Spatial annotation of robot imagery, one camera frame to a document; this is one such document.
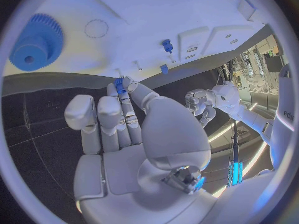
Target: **dark floor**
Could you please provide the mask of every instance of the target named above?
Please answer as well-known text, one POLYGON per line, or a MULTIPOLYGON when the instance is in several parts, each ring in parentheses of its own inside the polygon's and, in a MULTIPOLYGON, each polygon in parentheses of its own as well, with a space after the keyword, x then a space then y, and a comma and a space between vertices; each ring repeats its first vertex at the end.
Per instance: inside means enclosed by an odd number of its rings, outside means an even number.
MULTIPOLYGON (((208 71, 155 89, 184 104, 185 94, 193 89, 211 89, 217 73, 208 71)), ((69 224, 85 223, 73 197, 73 178, 82 152, 79 131, 71 130, 63 117, 64 109, 77 94, 92 95, 97 102, 106 89, 71 88, 16 94, 2 99, 5 136, 13 160, 33 193, 57 216, 69 224)), ((140 124, 145 114, 134 106, 140 124)), ((205 128, 208 135, 228 120, 217 112, 205 128)), ((30 223, 0 183, 0 218, 4 223, 30 223)))

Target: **white humanoid robot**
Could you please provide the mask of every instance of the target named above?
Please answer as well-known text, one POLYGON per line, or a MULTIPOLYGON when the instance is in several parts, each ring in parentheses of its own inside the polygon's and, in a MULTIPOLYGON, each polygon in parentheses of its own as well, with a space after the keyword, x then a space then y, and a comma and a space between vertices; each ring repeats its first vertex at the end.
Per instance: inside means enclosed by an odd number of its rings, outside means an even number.
MULTIPOLYGON (((291 82, 285 67, 280 74, 280 90, 286 91, 282 99, 293 93, 291 82)), ((277 118, 268 120, 247 110, 237 88, 224 82, 189 92, 186 108, 130 77, 109 84, 107 95, 100 98, 97 112, 93 98, 85 95, 76 96, 65 110, 69 126, 82 134, 85 155, 76 169, 74 195, 87 223, 222 224, 247 223, 254 217, 275 171, 231 186, 215 198, 202 188, 201 171, 211 159, 203 127, 215 117, 214 108, 243 121, 270 145, 277 169, 294 131, 294 119, 288 118, 294 113, 292 103, 279 104, 277 118), (146 113, 141 127, 129 94, 146 113), (194 115, 201 113, 198 122, 194 115), (229 202, 238 205, 232 210, 229 202)))

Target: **humanoid robot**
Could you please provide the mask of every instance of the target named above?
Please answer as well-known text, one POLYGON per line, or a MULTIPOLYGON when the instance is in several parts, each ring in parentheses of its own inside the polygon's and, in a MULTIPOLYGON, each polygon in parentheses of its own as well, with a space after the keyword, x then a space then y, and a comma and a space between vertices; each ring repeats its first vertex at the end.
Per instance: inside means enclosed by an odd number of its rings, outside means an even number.
MULTIPOLYGON (((280 77, 282 89, 290 82, 286 68, 280 77)), ((93 98, 84 95, 76 96, 65 110, 68 125, 81 130, 85 155, 76 169, 74 194, 87 223, 223 223, 235 218, 229 205, 223 206, 228 200, 242 203, 238 223, 246 223, 254 215, 254 203, 274 172, 232 186, 219 199, 213 197, 202 189, 201 171, 211 159, 203 127, 215 117, 214 108, 243 121, 271 146, 276 169, 286 150, 281 138, 287 139, 274 132, 287 129, 280 119, 268 120, 247 110, 231 82, 188 92, 187 108, 130 77, 109 84, 107 95, 100 98, 97 112, 93 98), (129 94, 146 113, 142 127, 129 94), (201 113, 198 122, 195 115, 201 113)))

